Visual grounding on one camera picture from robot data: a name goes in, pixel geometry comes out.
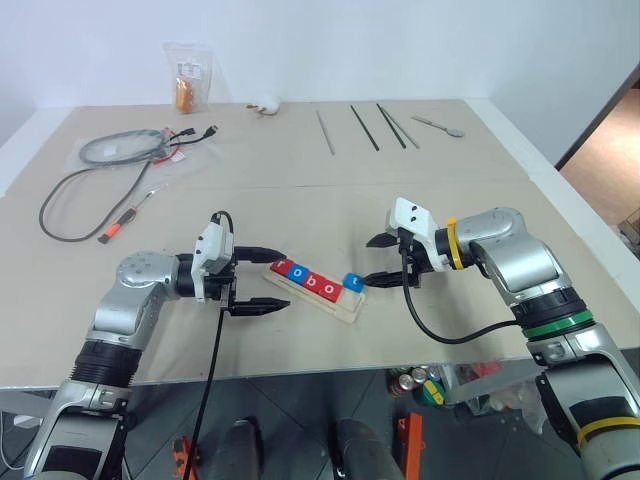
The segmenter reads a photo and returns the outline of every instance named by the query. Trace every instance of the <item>white table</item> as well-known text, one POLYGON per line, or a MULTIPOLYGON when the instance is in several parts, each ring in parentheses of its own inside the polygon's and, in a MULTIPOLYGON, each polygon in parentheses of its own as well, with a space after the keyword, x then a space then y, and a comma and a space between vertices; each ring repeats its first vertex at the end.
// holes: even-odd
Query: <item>white table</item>
MULTIPOLYGON (((214 210, 224 208, 233 214, 237 244, 275 248, 312 269, 342 278, 349 271, 367 274, 399 266, 393 249, 364 248, 383 230, 386 210, 399 195, 431 209, 440 224, 449 216, 461 218, 495 206, 520 210, 529 230, 555 252, 618 345, 640 344, 640 301, 625 277, 627 270, 620 266, 627 258, 624 251, 611 247, 609 237, 597 237, 600 243, 595 246, 585 244, 576 227, 547 199, 560 195, 544 183, 552 167, 539 163, 535 149, 499 112, 483 101, 385 105, 414 136, 419 150, 411 145, 401 149, 373 103, 356 107, 380 152, 373 150, 348 103, 285 104, 273 118, 256 117, 233 104, 213 105, 209 112, 190 116, 178 115, 170 106, 74 110, 0 199, 0 261, 5 272, 0 280, 4 319, 0 386, 57 386, 73 366, 119 261, 138 250, 192 251, 214 210), (335 156, 329 153, 315 109, 322 113, 335 156), (465 130, 467 135, 449 137, 409 120, 413 114, 465 130), (206 167, 154 195, 135 222, 108 246, 95 240, 61 244, 39 231, 40 203, 62 176, 78 139, 164 126, 195 126, 203 131, 212 123, 220 127, 215 143, 203 143, 187 160, 206 167), (530 179, 536 175, 544 194, 530 179), (607 265, 622 272, 614 274, 615 279, 594 256, 592 249, 599 248, 608 252, 607 265)), ((65 234, 82 233, 132 181, 133 168, 104 171, 76 182, 67 190, 66 200, 52 209, 49 224, 65 234)), ((162 176, 149 180, 154 181, 161 182, 162 176)), ((556 204, 575 203, 571 195, 560 196, 556 204)), ((431 341, 411 321, 399 289, 368 289, 361 316, 348 325, 265 282, 263 268, 240 267, 239 296, 287 298, 292 305, 265 317, 227 321, 218 377, 528 356, 524 337, 513 327, 460 346, 431 341)), ((423 280, 414 302, 424 321, 443 335, 461 335, 511 318, 492 283, 475 269, 431 274, 423 280)), ((192 299, 168 304, 135 382, 206 376, 216 319, 215 304, 203 306, 192 299)))

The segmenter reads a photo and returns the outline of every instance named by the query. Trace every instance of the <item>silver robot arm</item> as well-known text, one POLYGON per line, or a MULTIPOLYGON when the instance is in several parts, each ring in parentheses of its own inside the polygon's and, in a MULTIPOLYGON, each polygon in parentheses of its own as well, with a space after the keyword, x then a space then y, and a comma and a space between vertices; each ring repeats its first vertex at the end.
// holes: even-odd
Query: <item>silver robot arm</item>
POLYGON ((236 301, 235 266, 240 260, 281 258, 275 250, 234 247, 233 234, 224 231, 215 215, 193 255, 140 252, 125 258, 96 310, 70 378, 60 385, 33 441, 24 478, 45 480, 65 472, 68 478, 119 479, 131 379, 164 302, 180 297, 217 300, 232 316, 279 310, 289 302, 236 301))
MULTIPOLYGON (((428 210, 398 198, 387 232, 367 244, 395 245, 409 258, 412 286, 424 272, 477 265, 515 315, 535 362, 546 367, 536 379, 543 405, 558 435, 581 456, 587 477, 640 478, 638 377, 518 211, 495 208, 438 228, 428 210)), ((402 278, 379 272, 364 282, 386 288, 403 285, 402 278)))

